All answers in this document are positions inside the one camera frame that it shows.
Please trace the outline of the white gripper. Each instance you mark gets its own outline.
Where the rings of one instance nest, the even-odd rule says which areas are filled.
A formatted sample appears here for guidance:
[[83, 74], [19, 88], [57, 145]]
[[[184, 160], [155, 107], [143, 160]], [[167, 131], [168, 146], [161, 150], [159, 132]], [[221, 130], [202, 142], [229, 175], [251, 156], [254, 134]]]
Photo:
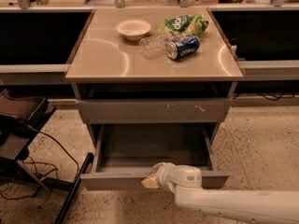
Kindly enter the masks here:
[[149, 175], [141, 181], [141, 184], [146, 189], [163, 189], [175, 192], [176, 184], [169, 180], [170, 174], [175, 165], [171, 162], [159, 162], [152, 166], [154, 174]]

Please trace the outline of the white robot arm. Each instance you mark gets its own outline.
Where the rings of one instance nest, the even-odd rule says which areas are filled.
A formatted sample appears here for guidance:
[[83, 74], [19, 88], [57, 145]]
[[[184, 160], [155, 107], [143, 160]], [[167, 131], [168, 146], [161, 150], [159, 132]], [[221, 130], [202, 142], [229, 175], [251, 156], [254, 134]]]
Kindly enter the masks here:
[[298, 191], [204, 189], [199, 168], [160, 162], [153, 170], [143, 187], [172, 192], [179, 207], [247, 224], [299, 224]]

